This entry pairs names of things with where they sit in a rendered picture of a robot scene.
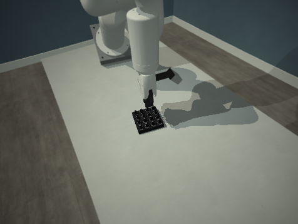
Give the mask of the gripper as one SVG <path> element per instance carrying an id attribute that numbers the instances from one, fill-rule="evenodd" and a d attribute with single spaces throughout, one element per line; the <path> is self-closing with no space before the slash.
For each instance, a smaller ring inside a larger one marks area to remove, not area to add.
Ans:
<path id="1" fill-rule="evenodd" d="M 153 103 L 154 103 L 153 96 L 157 95 L 157 83 L 156 83 L 156 75 L 155 75 L 156 70 L 148 73 L 142 73 L 135 70 L 137 73 L 138 87 L 146 108 L 153 106 Z"/>

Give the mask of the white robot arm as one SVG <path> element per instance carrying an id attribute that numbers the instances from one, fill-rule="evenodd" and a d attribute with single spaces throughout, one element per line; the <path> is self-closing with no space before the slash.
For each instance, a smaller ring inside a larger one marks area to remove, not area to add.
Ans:
<path id="1" fill-rule="evenodd" d="M 159 67 L 159 40 L 164 28 L 163 0 L 80 1 L 88 14 L 98 17 L 100 28 L 96 33 L 96 43 L 103 53 L 120 56 L 130 46 L 135 70 L 147 73 Z M 128 31 L 125 29 L 126 20 Z M 171 68 L 156 74 L 156 81 L 166 78 L 176 84 L 183 80 Z"/>

